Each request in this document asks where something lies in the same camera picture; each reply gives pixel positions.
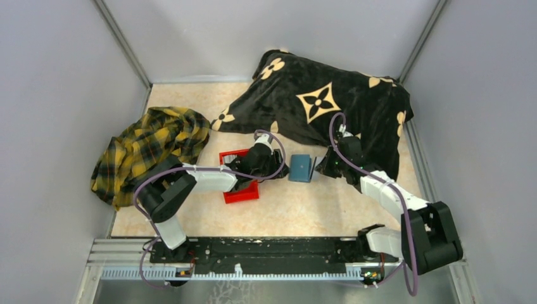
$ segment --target red basket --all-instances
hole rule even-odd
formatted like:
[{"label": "red basket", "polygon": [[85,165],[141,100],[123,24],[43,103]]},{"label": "red basket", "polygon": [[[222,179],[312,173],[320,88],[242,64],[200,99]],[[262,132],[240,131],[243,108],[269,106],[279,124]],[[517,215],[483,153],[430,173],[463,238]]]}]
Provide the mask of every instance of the red basket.
[{"label": "red basket", "polygon": [[[228,151],[228,152],[221,152],[220,153],[220,164],[224,164],[224,156],[227,155],[238,155],[238,156],[246,156],[249,149],[243,149],[243,150],[236,150],[236,151]],[[254,180],[250,183],[250,186],[248,188],[243,189],[242,191],[238,192],[224,192],[224,201],[226,204],[236,203],[238,201],[249,201],[249,200],[257,200],[259,198],[259,188],[257,180]]]}]

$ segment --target black cloth with flower pattern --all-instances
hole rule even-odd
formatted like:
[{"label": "black cloth with flower pattern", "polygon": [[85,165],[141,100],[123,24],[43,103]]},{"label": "black cloth with flower pattern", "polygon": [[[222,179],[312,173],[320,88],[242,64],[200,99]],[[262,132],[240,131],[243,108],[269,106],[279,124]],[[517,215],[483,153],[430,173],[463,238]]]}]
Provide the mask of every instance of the black cloth with flower pattern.
[{"label": "black cloth with flower pattern", "polygon": [[212,129],[243,134],[265,129],[301,144],[328,146],[330,120],[343,112],[347,131],[362,140],[365,157],[397,178],[397,145],[403,123],[414,114],[409,93],[395,79],[271,50],[262,56],[253,80],[213,120]]}]

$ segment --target blue box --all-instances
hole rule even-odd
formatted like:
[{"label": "blue box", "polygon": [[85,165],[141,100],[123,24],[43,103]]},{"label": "blue box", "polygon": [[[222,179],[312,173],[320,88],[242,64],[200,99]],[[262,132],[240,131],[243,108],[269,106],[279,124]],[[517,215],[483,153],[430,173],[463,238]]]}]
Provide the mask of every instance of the blue box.
[{"label": "blue box", "polygon": [[289,180],[292,182],[310,182],[312,159],[308,154],[291,155]]}]

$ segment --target gray wall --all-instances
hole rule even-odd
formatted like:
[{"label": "gray wall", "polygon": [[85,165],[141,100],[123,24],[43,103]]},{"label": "gray wall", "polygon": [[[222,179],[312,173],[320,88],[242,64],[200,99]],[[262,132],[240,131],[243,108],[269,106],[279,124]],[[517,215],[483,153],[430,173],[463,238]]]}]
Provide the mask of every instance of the gray wall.
[{"label": "gray wall", "polygon": [[263,52],[280,47],[397,77],[437,1],[105,2],[149,79],[178,82],[249,80]]},{"label": "gray wall", "polygon": [[144,88],[90,1],[2,1],[0,92],[0,303],[72,303],[112,215],[93,166]]},{"label": "gray wall", "polygon": [[452,1],[407,84],[483,303],[537,296],[536,14],[536,1]]}]

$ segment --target yellow and black plaid fabric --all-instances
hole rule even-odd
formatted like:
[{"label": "yellow and black plaid fabric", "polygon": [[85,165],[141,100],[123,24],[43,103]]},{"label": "yellow and black plaid fabric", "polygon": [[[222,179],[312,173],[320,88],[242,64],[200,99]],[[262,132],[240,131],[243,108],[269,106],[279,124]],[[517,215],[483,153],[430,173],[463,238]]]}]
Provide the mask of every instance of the yellow and black plaid fabric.
[{"label": "yellow and black plaid fabric", "polygon": [[138,122],[112,137],[91,175],[91,191],[117,210],[130,206],[138,177],[170,153],[195,164],[209,130],[209,121],[188,108],[149,108]]}]

